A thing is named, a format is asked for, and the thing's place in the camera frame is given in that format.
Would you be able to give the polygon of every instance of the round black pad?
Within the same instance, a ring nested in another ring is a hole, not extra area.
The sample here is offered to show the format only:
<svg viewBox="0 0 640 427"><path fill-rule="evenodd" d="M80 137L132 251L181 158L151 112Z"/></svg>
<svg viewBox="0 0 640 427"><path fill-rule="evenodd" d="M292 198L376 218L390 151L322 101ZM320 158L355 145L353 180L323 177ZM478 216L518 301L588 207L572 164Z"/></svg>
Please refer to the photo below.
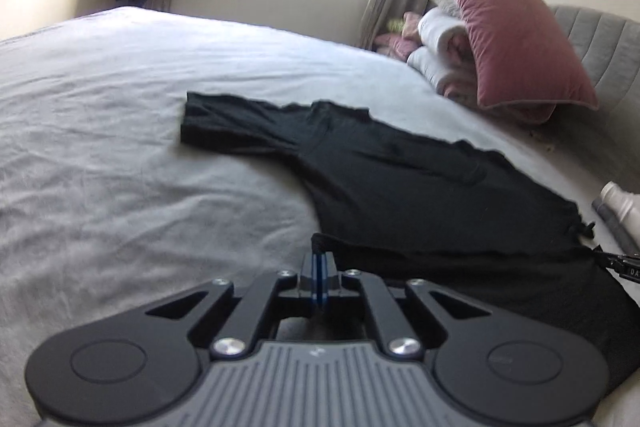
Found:
<svg viewBox="0 0 640 427"><path fill-rule="evenodd" d="M515 315L460 321L433 367L462 407L489 423L521 426L577 423L593 412L608 378L590 343Z"/></svg>
<svg viewBox="0 0 640 427"><path fill-rule="evenodd" d="M502 344L489 353L487 363L496 375L514 383L545 383L562 370L555 351L530 342Z"/></svg>
<svg viewBox="0 0 640 427"><path fill-rule="evenodd" d="M127 341L98 341L78 349L71 367L93 383L118 383L135 377L146 363L144 349Z"/></svg>
<svg viewBox="0 0 640 427"><path fill-rule="evenodd" d="M51 337L29 358L25 382L44 415L130 424L183 397L199 372L178 321L126 314Z"/></svg>

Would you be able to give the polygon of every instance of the gray bedspread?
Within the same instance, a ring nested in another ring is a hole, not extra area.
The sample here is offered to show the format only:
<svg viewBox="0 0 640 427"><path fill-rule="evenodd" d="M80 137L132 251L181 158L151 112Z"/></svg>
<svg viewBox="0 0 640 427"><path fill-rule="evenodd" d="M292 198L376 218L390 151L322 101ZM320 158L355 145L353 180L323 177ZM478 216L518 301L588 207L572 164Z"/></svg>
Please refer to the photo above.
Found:
<svg viewBox="0 0 640 427"><path fill-rule="evenodd" d="M181 146L187 90L369 107L499 149L597 219L603 182L561 147L437 96L405 64L286 32L118 9L0 42L0 82L3 427L37 422L22 372L49 335L212 277L299 268L318 230L303 187L274 162ZM604 225L596 238L616 251ZM636 375L601 425L637 425L639 396Z"/></svg>

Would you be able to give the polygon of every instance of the t-shirt sleeve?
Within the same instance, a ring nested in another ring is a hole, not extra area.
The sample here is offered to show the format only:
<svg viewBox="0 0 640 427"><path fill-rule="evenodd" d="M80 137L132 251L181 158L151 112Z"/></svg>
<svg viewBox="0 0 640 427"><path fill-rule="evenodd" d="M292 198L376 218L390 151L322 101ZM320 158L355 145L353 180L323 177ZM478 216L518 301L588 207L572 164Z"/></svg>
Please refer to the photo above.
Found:
<svg viewBox="0 0 640 427"><path fill-rule="evenodd" d="M188 92L180 140L220 153L296 154L313 133L307 113L301 105Z"/></svg>

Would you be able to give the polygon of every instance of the pink velvet pillow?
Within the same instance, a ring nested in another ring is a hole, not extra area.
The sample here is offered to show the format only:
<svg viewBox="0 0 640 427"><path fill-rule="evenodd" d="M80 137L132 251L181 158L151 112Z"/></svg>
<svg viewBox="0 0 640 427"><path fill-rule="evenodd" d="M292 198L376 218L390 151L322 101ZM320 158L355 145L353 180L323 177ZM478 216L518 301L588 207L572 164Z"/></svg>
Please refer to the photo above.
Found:
<svg viewBox="0 0 640 427"><path fill-rule="evenodd" d="M596 92L543 0L456 0L478 71L478 105L577 103Z"/></svg>

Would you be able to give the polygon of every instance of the white bottle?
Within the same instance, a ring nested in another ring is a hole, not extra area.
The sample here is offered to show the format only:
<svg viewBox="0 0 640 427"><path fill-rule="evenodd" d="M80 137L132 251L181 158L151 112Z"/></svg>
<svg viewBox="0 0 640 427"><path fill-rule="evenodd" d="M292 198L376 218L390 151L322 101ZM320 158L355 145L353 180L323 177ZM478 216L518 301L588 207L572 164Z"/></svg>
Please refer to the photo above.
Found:
<svg viewBox="0 0 640 427"><path fill-rule="evenodd" d="M609 182L604 186L600 197L616 214L636 245L640 245L640 195L625 192L614 182Z"/></svg>

